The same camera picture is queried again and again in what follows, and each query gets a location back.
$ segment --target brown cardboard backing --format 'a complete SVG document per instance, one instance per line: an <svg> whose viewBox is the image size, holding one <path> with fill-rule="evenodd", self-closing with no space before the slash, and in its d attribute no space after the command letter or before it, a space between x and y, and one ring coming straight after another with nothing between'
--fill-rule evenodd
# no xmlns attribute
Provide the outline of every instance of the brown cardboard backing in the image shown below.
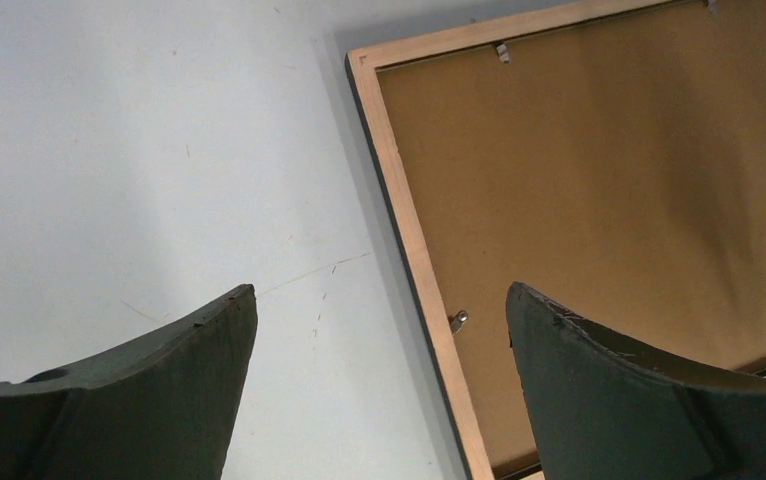
<svg viewBox="0 0 766 480"><path fill-rule="evenodd" d="M515 280L694 360L766 361L766 0L718 3L379 73L496 475L536 461Z"/></svg>

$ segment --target metal clip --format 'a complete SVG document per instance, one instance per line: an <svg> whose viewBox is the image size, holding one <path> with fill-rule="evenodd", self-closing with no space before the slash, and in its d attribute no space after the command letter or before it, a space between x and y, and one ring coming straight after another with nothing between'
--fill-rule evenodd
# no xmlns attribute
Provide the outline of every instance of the metal clip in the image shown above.
<svg viewBox="0 0 766 480"><path fill-rule="evenodd" d="M466 320L468 320L468 312L465 310L460 310L453 317L448 317L448 321L451 323L451 334L459 332Z"/></svg>
<svg viewBox="0 0 766 480"><path fill-rule="evenodd" d="M495 44L495 51L498 52L498 58L504 65L509 65L512 58L510 58L510 51L507 49L507 44L504 42Z"/></svg>

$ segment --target wooden frame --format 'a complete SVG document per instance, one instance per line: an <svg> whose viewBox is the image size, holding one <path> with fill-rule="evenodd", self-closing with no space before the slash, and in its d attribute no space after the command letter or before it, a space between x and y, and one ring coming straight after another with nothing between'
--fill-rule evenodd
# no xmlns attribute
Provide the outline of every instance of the wooden frame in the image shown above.
<svg viewBox="0 0 766 480"><path fill-rule="evenodd" d="M366 124L366 133L373 145L372 153L376 156L379 174L385 183L390 212L396 225L405 263L426 324L438 374L447 395L450 414L471 478L492 479L495 477L451 335L446 309L409 190L404 166L398 153L380 88L378 72L406 62L450 54L671 1L673 0L583 0L360 48L352 50L347 55L347 66L350 69L357 102Z"/></svg>

